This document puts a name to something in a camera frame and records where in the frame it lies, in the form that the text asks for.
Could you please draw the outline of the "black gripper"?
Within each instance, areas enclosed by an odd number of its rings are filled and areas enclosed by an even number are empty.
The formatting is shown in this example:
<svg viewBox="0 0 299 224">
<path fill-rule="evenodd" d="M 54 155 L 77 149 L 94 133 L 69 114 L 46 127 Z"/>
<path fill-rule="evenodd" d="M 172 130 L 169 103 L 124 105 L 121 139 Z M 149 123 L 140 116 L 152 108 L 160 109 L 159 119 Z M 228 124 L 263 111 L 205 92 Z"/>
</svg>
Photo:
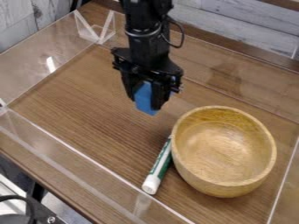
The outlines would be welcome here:
<svg viewBox="0 0 299 224">
<path fill-rule="evenodd" d="M 127 96 L 135 99 L 135 93 L 144 84 L 151 83 L 152 110 L 160 110 L 169 100 L 171 92 L 179 92 L 183 69 L 169 59 L 169 47 L 180 48 L 169 42 L 169 25 L 157 24 L 152 29 L 125 27 L 128 48 L 113 47 L 113 68 L 121 74 Z"/>
</svg>

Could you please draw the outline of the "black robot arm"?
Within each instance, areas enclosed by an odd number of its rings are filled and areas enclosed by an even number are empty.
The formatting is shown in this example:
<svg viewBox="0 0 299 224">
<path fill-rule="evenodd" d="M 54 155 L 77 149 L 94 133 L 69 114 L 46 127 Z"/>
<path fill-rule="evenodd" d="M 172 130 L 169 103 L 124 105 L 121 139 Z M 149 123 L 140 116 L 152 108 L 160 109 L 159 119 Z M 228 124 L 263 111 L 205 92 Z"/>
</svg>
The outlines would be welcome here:
<svg viewBox="0 0 299 224">
<path fill-rule="evenodd" d="M 168 16 L 172 0 L 119 0 L 125 14 L 128 48 L 115 47 L 113 68 L 121 74 L 128 98 L 153 115 L 181 88 L 183 69 L 169 59 L 169 47 L 180 48 L 184 32 Z"/>
</svg>

